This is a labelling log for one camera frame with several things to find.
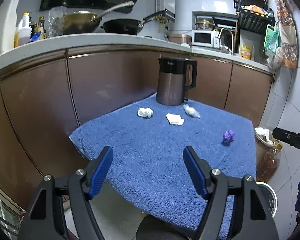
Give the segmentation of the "white water heater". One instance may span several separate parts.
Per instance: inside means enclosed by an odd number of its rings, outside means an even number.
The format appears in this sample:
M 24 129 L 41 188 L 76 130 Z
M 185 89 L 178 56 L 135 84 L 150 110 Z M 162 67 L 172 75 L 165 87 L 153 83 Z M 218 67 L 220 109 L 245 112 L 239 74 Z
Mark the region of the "white water heater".
M 160 16 L 175 22 L 175 0 L 156 0 L 155 7 Z

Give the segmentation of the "chrome faucet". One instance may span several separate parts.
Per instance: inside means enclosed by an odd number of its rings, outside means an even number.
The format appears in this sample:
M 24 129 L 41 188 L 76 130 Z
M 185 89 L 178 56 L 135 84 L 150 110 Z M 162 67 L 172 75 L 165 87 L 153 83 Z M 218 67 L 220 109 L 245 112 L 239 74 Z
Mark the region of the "chrome faucet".
M 234 36 L 229 28 L 222 28 L 217 36 L 219 40 L 219 49 L 222 52 L 230 53 L 234 55 Z

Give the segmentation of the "twisted white tissue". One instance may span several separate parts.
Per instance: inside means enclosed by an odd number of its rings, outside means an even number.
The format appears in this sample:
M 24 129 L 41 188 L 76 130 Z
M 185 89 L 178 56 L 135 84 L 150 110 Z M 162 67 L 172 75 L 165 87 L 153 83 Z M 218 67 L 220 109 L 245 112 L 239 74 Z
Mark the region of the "twisted white tissue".
M 183 109 L 188 116 L 193 118 L 200 118 L 201 115 L 198 111 L 196 111 L 193 107 L 190 107 L 188 104 L 183 105 Z

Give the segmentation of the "brown kitchen cabinets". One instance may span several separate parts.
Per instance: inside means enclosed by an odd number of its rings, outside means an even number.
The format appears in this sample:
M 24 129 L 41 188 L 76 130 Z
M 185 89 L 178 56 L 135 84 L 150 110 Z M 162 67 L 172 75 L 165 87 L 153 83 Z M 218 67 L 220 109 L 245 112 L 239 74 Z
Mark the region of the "brown kitchen cabinets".
M 157 90 L 158 58 L 194 59 L 197 85 L 186 97 L 258 125 L 273 73 L 265 65 L 215 51 L 141 45 L 89 46 L 30 55 L 0 65 L 0 193 L 26 208 L 43 175 L 62 177 L 86 161 L 69 135 L 78 126 Z

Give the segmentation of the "white oil jug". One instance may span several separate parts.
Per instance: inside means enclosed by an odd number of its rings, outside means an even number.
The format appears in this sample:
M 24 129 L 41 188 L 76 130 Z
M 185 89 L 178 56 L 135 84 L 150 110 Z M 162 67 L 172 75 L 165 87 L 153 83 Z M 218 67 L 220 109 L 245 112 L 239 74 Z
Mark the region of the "white oil jug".
M 30 14 L 23 13 L 23 17 L 16 27 L 14 35 L 14 48 L 27 44 L 31 37 Z

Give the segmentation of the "yellow detergent bottle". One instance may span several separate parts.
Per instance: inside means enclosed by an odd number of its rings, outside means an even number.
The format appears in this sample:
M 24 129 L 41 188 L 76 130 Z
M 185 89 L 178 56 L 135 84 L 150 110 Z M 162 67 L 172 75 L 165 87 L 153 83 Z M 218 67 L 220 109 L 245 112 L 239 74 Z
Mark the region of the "yellow detergent bottle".
M 251 46 L 247 46 L 245 43 L 241 44 L 240 57 L 251 60 L 253 54 L 253 48 Z

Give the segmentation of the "green plastic basket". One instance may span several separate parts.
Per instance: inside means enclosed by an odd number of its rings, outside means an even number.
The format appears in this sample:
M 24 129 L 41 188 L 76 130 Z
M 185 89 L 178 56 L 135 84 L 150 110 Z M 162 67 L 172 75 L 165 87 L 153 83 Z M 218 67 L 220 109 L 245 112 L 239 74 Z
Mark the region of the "green plastic basket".
M 276 54 L 276 50 L 279 42 L 279 30 L 277 27 L 267 25 L 266 35 L 264 40 L 264 51 L 272 54 Z

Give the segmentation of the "dark sauce bottle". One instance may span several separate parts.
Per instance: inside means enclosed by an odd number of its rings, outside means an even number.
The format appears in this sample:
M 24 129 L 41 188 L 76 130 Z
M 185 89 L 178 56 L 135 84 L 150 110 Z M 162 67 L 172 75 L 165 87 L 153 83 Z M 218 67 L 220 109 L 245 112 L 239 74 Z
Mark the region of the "dark sauce bottle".
M 38 18 L 38 24 L 37 24 L 37 32 L 40 32 L 40 38 L 39 38 L 40 40 L 46 39 L 46 31 L 44 28 L 44 23 L 45 23 L 44 17 L 40 16 Z

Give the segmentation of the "floral apron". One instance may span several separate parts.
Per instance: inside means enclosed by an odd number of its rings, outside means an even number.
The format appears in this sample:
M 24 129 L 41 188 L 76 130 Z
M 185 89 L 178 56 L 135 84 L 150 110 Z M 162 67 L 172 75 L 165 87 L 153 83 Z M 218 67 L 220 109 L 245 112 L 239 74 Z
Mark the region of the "floral apron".
M 296 69 L 298 66 L 298 40 L 292 13 L 285 0 L 277 0 L 277 18 L 281 39 L 281 51 L 285 67 Z

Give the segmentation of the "round metal trash bin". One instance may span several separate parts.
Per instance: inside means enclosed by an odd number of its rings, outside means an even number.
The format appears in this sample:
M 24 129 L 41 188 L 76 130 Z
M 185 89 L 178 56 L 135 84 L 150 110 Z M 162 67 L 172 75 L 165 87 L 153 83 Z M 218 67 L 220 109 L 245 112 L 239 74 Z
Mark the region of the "round metal trash bin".
M 259 189 L 261 190 L 261 193 L 263 194 L 268 210 L 270 211 L 272 217 L 274 218 L 277 212 L 277 195 L 274 191 L 274 189 L 267 183 L 257 181 L 256 182 Z

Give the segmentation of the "glass jar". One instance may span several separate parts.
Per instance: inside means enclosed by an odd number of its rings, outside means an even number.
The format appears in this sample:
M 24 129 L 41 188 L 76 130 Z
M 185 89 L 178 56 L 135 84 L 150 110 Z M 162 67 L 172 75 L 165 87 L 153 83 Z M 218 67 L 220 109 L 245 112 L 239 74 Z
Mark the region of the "glass jar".
M 64 18 L 66 15 L 66 7 L 58 6 L 49 10 L 48 13 L 48 31 L 49 38 L 62 36 L 64 29 Z

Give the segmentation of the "brown rice cooker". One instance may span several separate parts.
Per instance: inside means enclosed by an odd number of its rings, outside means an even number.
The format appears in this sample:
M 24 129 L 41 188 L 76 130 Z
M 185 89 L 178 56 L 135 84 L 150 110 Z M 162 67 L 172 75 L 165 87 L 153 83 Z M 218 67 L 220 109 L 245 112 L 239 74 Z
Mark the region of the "brown rice cooker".
M 168 37 L 168 41 L 190 47 L 192 43 L 192 37 L 188 34 L 171 34 Z

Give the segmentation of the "brass wok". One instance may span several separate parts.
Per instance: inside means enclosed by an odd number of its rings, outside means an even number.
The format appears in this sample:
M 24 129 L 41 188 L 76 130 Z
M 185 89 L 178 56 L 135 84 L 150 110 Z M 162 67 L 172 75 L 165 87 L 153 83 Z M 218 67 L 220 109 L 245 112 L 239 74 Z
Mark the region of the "brass wok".
M 103 11 L 100 14 L 88 11 L 77 11 L 71 14 L 66 13 L 66 15 L 63 16 L 63 35 L 92 33 L 100 25 L 103 16 L 106 16 L 110 12 L 113 12 L 117 9 L 132 7 L 133 5 L 133 1 L 120 3 L 118 5 L 110 7 L 109 9 Z

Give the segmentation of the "black frying pan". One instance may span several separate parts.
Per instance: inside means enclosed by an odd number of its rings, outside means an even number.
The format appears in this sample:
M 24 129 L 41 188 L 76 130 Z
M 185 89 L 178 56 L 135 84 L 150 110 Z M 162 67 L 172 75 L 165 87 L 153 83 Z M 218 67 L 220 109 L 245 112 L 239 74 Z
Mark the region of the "black frying pan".
M 130 18 L 118 18 L 104 22 L 101 28 L 106 33 L 112 34 L 125 34 L 125 35 L 138 35 L 142 31 L 144 25 L 155 19 L 156 16 L 165 16 L 167 10 L 155 12 L 143 18 L 143 20 L 136 20 Z

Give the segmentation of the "steel pot with lid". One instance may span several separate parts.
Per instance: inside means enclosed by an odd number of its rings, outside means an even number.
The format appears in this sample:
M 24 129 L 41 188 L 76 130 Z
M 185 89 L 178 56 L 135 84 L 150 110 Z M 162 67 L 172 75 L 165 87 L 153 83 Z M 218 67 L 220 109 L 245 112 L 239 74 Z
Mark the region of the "steel pot with lid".
M 213 19 L 198 18 L 195 23 L 196 30 L 214 30 L 215 24 Z

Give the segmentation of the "white microwave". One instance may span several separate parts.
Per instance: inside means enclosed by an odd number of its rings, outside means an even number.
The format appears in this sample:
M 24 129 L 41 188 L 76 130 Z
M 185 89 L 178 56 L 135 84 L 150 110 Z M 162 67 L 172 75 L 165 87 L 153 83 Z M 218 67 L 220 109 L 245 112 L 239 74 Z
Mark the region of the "white microwave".
M 215 30 L 193 30 L 192 45 L 219 48 L 219 32 Z

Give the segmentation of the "flat white tissue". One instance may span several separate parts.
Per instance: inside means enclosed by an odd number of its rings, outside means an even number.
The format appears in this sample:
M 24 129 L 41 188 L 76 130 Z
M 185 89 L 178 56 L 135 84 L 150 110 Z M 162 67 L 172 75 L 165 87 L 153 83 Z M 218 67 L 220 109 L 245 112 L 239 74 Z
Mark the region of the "flat white tissue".
M 166 118 L 167 118 L 170 125 L 182 126 L 184 124 L 184 121 L 185 121 L 180 115 L 171 114 L 171 113 L 167 113 Z

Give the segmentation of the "beige trash bin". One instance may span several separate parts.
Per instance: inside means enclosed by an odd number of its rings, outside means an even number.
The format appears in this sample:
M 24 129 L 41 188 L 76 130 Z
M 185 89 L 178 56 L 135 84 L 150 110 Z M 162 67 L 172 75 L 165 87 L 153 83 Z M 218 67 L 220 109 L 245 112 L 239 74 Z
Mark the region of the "beige trash bin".
M 278 146 L 278 142 L 273 138 L 272 131 L 264 127 L 255 127 L 255 143 L 257 162 L 261 160 L 262 155 L 272 151 Z

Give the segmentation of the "crumpled white tissue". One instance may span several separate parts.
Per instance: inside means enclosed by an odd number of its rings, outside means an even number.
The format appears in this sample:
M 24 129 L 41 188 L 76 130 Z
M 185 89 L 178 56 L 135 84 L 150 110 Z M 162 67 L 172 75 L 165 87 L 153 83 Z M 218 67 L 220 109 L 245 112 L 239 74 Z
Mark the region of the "crumpled white tissue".
M 138 109 L 137 115 L 142 118 L 151 118 L 153 116 L 153 110 L 151 108 L 141 107 Z

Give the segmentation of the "black dish rack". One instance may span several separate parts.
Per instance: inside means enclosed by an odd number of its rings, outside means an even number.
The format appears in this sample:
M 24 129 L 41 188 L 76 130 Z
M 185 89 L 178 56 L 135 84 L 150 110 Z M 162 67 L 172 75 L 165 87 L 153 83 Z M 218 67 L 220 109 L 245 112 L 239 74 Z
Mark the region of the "black dish rack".
M 275 26 L 274 13 L 267 0 L 234 0 L 234 7 L 239 29 L 263 34 L 268 25 Z

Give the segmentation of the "blue towel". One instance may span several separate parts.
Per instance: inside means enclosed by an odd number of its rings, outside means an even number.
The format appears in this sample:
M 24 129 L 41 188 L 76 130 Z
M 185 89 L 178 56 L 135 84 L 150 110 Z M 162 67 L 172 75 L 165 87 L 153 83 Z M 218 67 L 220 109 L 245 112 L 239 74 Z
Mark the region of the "blue towel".
M 154 95 L 90 120 L 75 129 L 70 140 L 79 153 L 95 159 L 105 146 L 114 152 L 107 179 L 125 200 L 193 237 L 206 201 L 199 196 L 183 161 L 192 146 L 197 155 L 230 177 L 256 174 L 253 123 L 242 116 L 193 100 L 201 117 L 188 116 L 182 106 L 157 103 Z M 151 108 L 142 118 L 139 108 Z M 166 114 L 180 115 L 182 126 L 170 125 Z M 232 142 L 223 133 L 233 130 Z

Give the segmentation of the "small purple wrapper ball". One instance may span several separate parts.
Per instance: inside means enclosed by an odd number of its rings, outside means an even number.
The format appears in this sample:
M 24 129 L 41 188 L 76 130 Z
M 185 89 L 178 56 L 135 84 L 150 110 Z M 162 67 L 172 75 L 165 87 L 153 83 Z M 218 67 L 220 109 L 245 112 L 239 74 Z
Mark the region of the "small purple wrapper ball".
M 227 130 L 223 133 L 223 143 L 228 144 L 233 141 L 234 137 L 236 135 L 236 132 L 233 130 Z

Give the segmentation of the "brown electric kettle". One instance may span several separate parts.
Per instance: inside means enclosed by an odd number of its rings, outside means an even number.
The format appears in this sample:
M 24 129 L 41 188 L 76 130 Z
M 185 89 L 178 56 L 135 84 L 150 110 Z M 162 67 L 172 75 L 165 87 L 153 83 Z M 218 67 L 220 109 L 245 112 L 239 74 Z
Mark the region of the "brown electric kettle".
M 177 57 L 160 57 L 156 101 L 166 106 L 178 106 L 185 101 L 185 93 L 196 87 L 198 62 Z M 192 68 L 190 85 L 186 85 L 187 66 Z

